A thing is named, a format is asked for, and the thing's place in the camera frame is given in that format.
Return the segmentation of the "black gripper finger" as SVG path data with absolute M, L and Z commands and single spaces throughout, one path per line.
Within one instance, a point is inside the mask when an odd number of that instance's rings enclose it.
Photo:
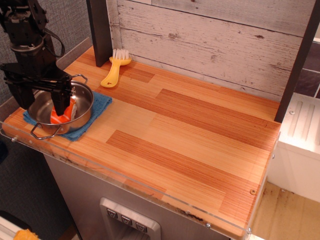
M 58 116 L 62 116 L 70 106 L 70 98 L 72 96 L 71 90 L 53 91 L 51 92 L 51 98 L 55 112 Z
M 8 88 L 21 108 L 27 110 L 35 101 L 33 89 L 29 86 L 8 83 Z

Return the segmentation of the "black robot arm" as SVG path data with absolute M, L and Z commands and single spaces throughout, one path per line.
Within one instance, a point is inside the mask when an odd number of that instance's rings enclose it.
M 57 66 L 65 47 L 56 54 L 53 32 L 46 28 L 46 11 L 36 0 L 2 0 L 0 24 L 10 40 L 16 62 L 3 63 L 4 81 L 19 104 L 27 110 L 35 102 L 35 90 L 50 93 L 55 112 L 64 114 L 70 106 L 72 76 Z

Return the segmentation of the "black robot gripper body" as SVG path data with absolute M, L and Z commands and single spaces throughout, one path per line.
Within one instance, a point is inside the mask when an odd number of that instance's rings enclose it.
M 57 66 L 52 41 L 37 46 L 10 45 L 17 62 L 3 63 L 0 69 L 13 95 L 21 97 L 33 89 L 50 92 L 54 97 L 72 95 L 72 76 Z

